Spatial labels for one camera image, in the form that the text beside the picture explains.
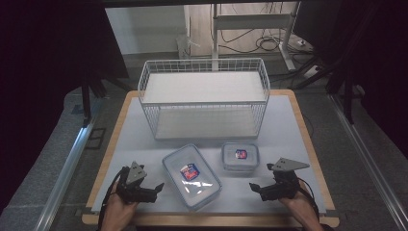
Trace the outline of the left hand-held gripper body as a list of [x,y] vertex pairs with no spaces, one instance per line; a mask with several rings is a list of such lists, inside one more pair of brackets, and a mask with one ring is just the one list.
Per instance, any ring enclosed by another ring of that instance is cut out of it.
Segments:
[[125,203],[154,203],[157,199],[154,189],[146,189],[140,185],[146,176],[147,173],[139,167],[137,162],[133,162],[129,167],[124,167],[119,176],[116,193]]

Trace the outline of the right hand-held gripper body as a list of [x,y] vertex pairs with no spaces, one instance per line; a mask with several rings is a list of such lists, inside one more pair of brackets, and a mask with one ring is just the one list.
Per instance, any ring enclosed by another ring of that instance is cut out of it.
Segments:
[[261,188],[259,192],[261,198],[264,201],[277,200],[283,197],[294,198],[296,193],[300,191],[300,184],[295,171],[309,166],[309,164],[280,158],[272,170],[275,183]]

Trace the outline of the small clear plastic food container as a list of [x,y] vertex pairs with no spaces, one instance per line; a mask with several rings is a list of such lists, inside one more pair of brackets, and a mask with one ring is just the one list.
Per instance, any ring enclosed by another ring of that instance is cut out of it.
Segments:
[[221,160],[225,170],[253,171],[260,163],[255,144],[227,142],[221,147]]

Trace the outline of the large clear plastic food container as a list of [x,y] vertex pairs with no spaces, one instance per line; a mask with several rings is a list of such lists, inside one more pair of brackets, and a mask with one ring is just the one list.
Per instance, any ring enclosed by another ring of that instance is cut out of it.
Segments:
[[222,190],[217,175],[194,144],[164,156],[162,164],[184,205],[191,211],[209,204]]

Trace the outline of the white wire shelf rack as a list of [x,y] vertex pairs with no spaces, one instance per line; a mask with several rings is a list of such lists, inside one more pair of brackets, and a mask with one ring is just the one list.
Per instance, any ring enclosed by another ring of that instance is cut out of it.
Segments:
[[157,140],[255,139],[269,90],[260,58],[147,61],[138,84]]

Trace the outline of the person's right hand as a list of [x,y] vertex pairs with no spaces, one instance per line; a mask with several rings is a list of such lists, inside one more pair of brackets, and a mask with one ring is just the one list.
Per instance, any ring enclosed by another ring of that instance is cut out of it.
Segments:
[[283,197],[280,199],[280,202],[290,211],[302,227],[306,221],[319,221],[308,197],[302,192],[297,192],[294,198]]

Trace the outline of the person's left hand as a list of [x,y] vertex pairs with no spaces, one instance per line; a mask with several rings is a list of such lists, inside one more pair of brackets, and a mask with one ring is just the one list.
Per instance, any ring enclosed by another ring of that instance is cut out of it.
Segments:
[[110,192],[100,231],[123,231],[136,214],[139,203],[126,204],[116,193],[116,184]]

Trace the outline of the pale grey table mat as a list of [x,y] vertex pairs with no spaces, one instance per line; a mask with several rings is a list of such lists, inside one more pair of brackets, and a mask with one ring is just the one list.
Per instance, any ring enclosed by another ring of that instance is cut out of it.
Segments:
[[[221,191],[208,204],[198,209],[198,214],[278,214],[286,211],[277,201],[262,200],[249,185],[272,185],[273,174],[268,170],[267,164],[276,163],[280,158],[312,163],[287,96],[273,95],[269,98],[259,137],[253,143],[259,148],[260,164],[252,172],[224,169],[221,141],[198,141],[195,144],[221,183]],[[159,184],[164,185],[157,200],[154,203],[142,203],[139,211],[145,214],[188,213],[190,209],[182,201],[162,163],[166,155],[186,144],[186,141],[156,141],[140,101],[137,97],[132,98],[119,129],[109,168],[91,209],[94,212],[100,210],[107,189],[122,167],[137,162],[144,165],[147,172],[147,177],[142,182],[144,187],[152,189]]]

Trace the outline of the black metal stand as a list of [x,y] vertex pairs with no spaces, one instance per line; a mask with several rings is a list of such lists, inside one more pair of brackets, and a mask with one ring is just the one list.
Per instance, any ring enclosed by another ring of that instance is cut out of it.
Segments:
[[106,96],[107,91],[100,78],[91,77],[84,77],[82,79],[81,91],[84,110],[83,127],[87,127],[92,119],[89,93],[92,92],[96,98],[103,98]]
[[345,118],[350,124],[354,123],[352,117],[352,100],[356,98],[353,92],[353,78],[349,73],[348,65],[344,59],[338,59],[333,64],[324,67],[316,74],[312,75],[303,82],[291,87],[291,90],[301,90],[305,87],[315,83],[317,80],[332,74],[332,77],[326,84],[326,91],[329,94],[336,94],[340,87],[344,87],[343,94],[343,113]]

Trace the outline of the white power strip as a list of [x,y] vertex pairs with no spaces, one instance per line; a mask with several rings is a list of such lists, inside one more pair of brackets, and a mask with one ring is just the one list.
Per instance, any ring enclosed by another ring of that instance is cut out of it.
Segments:
[[307,70],[303,76],[306,79],[309,79],[310,77],[314,76],[315,74],[317,74],[318,72],[321,71],[321,67],[318,65],[313,65],[309,70]]

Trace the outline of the clear plastic bag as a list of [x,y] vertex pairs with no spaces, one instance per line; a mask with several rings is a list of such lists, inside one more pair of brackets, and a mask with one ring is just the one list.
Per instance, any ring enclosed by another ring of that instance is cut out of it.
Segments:
[[194,42],[187,35],[178,35],[176,38],[176,43],[180,60],[188,60],[191,57],[191,49],[193,47],[201,47],[200,44]]

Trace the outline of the black curtain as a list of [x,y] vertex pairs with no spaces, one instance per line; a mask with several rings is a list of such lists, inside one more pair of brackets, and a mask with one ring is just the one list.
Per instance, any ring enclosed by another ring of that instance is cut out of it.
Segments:
[[303,0],[294,33],[332,64],[370,3],[379,7],[347,59],[349,73],[364,90],[363,107],[408,158],[408,0]]
[[64,98],[126,74],[103,0],[0,0],[0,214],[45,146]]

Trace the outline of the black square floor frame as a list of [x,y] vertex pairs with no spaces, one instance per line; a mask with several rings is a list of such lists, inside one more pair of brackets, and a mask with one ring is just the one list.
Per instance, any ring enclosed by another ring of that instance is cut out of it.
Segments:
[[105,128],[94,128],[91,130],[85,149],[97,150],[101,148],[105,137]]

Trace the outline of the aluminium rail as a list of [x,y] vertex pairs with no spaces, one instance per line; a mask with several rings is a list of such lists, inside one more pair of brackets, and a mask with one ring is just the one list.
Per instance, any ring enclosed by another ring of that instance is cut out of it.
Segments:
[[341,101],[333,95],[329,95],[328,98],[333,103],[334,109],[346,131],[349,135],[359,157],[365,166],[371,181],[376,187],[382,200],[384,201],[391,217],[393,218],[399,231],[408,231],[408,213],[403,208],[401,201],[398,199],[395,191],[387,182],[385,176],[381,172],[377,163],[371,156],[367,146],[363,142],[356,127],[351,124],[343,113],[343,106]]
[[64,194],[73,177],[83,150],[85,149],[93,125],[90,123],[82,127],[72,145],[72,148],[65,160],[59,177],[54,185],[35,225],[34,231],[49,231],[55,219],[58,209],[63,201]]

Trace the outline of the white metal desk frame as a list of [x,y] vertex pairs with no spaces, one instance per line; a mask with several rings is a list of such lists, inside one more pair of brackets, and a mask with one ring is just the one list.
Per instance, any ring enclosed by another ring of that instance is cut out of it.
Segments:
[[213,48],[212,58],[218,58],[218,32],[220,30],[244,30],[244,29],[285,29],[286,33],[282,41],[278,43],[281,56],[289,72],[295,71],[292,58],[289,55],[288,45],[293,26],[298,13],[300,2],[297,1],[290,13],[269,14],[242,14],[224,15],[219,14],[217,4],[213,4]]

